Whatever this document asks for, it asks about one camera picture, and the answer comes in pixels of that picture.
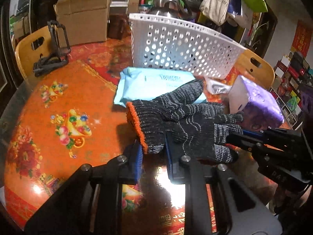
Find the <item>purple tissue pack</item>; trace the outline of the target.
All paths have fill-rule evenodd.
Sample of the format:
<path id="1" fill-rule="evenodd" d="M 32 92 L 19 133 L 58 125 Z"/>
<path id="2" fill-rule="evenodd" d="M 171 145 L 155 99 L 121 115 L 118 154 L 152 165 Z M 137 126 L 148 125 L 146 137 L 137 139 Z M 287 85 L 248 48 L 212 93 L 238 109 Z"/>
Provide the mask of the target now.
<path id="1" fill-rule="evenodd" d="M 258 132 L 268 127 L 279 128 L 284 123 L 284 116 L 272 94 L 242 75 L 236 78 L 228 99 L 231 114 L 244 114 L 241 126 L 245 129 Z"/>

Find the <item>dark knitted work glove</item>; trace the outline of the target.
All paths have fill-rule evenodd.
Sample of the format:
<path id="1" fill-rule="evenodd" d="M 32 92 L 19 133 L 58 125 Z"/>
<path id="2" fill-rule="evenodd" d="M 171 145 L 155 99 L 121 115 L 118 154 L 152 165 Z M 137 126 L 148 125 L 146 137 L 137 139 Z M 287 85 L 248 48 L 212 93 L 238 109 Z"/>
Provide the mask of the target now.
<path id="1" fill-rule="evenodd" d="M 237 161 L 239 155 L 227 147 L 227 137 L 243 133 L 243 113 L 226 114 L 224 105 L 218 102 L 197 103 L 203 90 L 204 82 L 194 79 L 153 100 L 126 104 L 127 121 L 145 154 L 161 152 L 165 135 L 170 134 L 183 154 L 215 163 Z"/>

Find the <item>clear zip plastic bag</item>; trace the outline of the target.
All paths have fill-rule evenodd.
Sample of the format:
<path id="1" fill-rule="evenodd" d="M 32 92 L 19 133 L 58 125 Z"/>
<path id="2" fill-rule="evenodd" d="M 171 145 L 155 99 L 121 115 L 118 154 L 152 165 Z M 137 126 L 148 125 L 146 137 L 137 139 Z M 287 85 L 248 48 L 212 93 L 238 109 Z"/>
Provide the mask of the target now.
<path id="1" fill-rule="evenodd" d="M 208 77 L 205 77 L 205 81 L 206 89 L 212 95 L 228 94 L 232 88 L 231 85 L 226 85 L 224 83 L 221 83 Z"/>

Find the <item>wooden chair right side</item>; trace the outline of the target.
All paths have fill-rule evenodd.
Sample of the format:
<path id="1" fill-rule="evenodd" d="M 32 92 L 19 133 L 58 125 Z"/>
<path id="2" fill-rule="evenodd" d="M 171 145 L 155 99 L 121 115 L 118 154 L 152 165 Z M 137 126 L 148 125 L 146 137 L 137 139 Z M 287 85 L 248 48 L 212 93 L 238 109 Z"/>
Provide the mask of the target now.
<path id="1" fill-rule="evenodd" d="M 241 75 L 257 83 L 266 90 L 273 85 L 275 73 L 271 65 L 250 49 L 246 49 L 237 59 L 235 68 Z"/>

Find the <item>wooden chair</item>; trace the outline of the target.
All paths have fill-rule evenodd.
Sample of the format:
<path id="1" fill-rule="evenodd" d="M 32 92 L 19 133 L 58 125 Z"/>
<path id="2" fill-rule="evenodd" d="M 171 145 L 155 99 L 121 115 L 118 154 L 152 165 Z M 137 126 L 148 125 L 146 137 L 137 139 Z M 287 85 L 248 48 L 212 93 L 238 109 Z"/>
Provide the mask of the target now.
<path id="1" fill-rule="evenodd" d="M 275 73 L 271 65 L 250 49 L 246 49 L 237 59 L 235 68 L 241 75 L 257 83 L 266 90 L 273 85 Z"/>
<path id="2" fill-rule="evenodd" d="M 49 56 L 53 52 L 48 26 L 40 28 L 22 39 L 15 49 L 15 58 L 23 79 L 33 75 L 35 62 L 41 57 Z"/>

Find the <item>light blue wet wipes pack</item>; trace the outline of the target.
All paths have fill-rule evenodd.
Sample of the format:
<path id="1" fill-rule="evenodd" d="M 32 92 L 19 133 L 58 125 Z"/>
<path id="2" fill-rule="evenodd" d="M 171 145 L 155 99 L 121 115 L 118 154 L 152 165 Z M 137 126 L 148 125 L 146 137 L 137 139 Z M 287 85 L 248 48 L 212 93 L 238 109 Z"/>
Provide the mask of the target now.
<path id="1" fill-rule="evenodd" d="M 123 69 L 120 77 L 113 103 L 122 107 L 128 101 L 152 100 L 195 79 L 193 74 L 181 70 L 139 67 Z"/>

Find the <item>white perforated plastic basket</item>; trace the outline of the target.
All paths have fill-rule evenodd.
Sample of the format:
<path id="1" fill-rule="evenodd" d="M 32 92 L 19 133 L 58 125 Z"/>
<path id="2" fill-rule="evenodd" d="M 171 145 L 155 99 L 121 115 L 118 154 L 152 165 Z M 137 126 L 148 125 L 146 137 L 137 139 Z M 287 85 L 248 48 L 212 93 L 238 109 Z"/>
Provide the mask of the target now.
<path id="1" fill-rule="evenodd" d="M 245 47 L 227 36 L 185 20 L 131 13 L 133 66 L 179 70 L 225 79 Z"/>

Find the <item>black folding phone stand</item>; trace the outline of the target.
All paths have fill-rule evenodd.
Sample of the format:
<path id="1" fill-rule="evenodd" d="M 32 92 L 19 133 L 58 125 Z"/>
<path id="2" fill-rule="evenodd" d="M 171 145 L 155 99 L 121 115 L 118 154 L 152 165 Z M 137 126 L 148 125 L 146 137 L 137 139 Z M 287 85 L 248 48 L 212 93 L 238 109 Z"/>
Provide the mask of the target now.
<path id="1" fill-rule="evenodd" d="M 33 72 L 36 78 L 47 75 L 52 71 L 59 69 L 69 63 L 68 54 L 71 52 L 69 45 L 66 27 L 55 20 L 47 22 L 48 31 L 51 37 L 51 48 L 48 56 L 40 55 L 37 62 L 33 64 Z M 66 46 L 61 47 L 60 41 L 58 40 L 58 29 L 61 28 L 66 41 Z"/>

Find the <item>beige canvas tote bag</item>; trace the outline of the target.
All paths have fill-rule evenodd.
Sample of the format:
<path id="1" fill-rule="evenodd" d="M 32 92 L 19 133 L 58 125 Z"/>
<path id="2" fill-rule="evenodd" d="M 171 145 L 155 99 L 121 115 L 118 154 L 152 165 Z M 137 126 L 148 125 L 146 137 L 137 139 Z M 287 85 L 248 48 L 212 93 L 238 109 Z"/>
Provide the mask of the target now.
<path id="1" fill-rule="evenodd" d="M 217 26 L 221 26 L 226 21 L 229 2 L 230 0 L 203 0 L 200 11 Z"/>

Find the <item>stainless steel kettle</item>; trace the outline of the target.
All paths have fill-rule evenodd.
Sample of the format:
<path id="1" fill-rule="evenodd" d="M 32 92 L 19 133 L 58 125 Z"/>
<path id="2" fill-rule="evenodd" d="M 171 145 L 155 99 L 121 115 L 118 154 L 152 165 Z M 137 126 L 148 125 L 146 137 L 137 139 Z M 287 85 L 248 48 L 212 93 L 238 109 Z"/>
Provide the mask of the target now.
<path id="1" fill-rule="evenodd" d="M 194 17 L 186 0 L 153 0 L 148 14 L 191 21 Z"/>

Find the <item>wooden chair left side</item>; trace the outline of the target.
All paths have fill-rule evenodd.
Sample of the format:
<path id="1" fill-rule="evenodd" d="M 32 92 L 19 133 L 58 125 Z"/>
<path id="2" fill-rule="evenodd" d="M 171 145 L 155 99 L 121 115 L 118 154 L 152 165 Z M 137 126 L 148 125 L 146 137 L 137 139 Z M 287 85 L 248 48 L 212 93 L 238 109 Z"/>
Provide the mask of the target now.
<path id="1" fill-rule="evenodd" d="M 40 28 L 22 39 L 15 49 L 15 58 L 23 79 L 33 75 L 35 62 L 41 57 L 49 56 L 53 52 L 48 26 Z"/>

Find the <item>open cardboard box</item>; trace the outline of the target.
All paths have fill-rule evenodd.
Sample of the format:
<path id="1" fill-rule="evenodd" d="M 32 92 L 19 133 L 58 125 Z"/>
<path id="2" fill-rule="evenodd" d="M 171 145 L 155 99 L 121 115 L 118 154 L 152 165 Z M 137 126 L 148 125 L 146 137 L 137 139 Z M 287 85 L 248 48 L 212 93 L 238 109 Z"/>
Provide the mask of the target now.
<path id="1" fill-rule="evenodd" d="M 111 0 L 58 0 L 56 19 L 66 28 L 70 46 L 104 42 Z"/>

